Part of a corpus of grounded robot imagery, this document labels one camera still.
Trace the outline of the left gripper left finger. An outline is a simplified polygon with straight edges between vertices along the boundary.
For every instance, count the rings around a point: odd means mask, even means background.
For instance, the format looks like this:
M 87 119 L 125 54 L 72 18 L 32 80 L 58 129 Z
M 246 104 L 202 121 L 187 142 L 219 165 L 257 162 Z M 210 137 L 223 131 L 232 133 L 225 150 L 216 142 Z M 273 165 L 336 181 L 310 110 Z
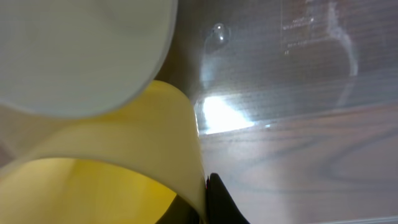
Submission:
M 156 224 L 200 224 L 202 223 L 202 201 L 194 205 L 176 195 Z

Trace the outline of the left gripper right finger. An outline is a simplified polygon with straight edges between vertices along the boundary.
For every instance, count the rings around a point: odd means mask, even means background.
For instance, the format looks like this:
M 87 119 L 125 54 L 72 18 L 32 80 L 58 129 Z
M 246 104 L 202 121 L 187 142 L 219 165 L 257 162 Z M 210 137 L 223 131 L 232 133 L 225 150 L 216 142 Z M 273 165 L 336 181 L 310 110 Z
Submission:
M 206 212 L 210 224 L 249 224 L 217 173 L 206 180 Z

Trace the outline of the yellow plastic cup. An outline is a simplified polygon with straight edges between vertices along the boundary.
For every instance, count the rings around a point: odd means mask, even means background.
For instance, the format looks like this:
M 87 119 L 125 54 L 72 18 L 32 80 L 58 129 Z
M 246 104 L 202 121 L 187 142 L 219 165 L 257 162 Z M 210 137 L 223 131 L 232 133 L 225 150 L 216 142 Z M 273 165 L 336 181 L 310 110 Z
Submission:
M 206 222 L 197 120 L 174 86 L 86 119 L 1 107 L 2 223 L 156 223 L 176 195 Z

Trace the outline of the white plastic cup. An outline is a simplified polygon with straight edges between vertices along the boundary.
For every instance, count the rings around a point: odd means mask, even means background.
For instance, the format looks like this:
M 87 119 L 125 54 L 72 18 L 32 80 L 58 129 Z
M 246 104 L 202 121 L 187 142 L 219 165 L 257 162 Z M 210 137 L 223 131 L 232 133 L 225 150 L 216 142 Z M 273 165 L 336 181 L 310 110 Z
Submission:
M 176 0 L 1 2 L 1 104 L 61 118 L 103 114 L 155 78 Z

